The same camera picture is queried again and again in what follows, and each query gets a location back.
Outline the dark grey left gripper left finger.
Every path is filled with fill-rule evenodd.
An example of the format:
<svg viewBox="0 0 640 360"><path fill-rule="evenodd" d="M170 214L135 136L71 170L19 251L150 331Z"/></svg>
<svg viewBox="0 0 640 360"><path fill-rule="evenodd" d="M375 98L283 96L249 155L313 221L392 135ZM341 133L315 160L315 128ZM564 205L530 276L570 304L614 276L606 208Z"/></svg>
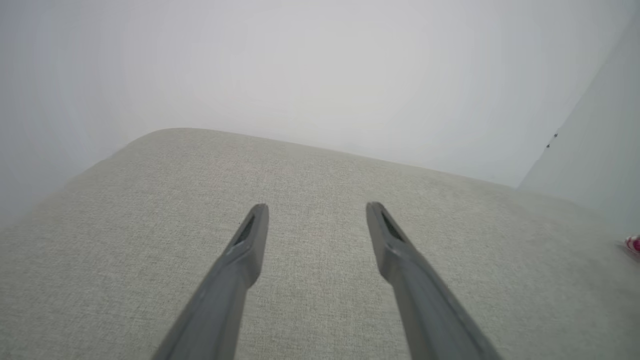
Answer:
<svg viewBox="0 0 640 360"><path fill-rule="evenodd" d="M265 256L269 208L252 207L174 321L154 360L232 360L249 289Z"/></svg>

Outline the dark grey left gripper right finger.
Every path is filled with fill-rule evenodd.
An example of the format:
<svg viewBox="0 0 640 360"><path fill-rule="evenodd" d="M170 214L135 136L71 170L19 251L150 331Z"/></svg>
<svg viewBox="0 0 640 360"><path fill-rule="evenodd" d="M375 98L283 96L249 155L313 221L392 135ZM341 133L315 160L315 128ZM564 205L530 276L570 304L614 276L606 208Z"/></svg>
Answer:
<svg viewBox="0 0 640 360"><path fill-rule="evenodd" d="M366 223L379 273L393 288L412 359L500 359L489 338L382 203L367 203Z"/></svg>

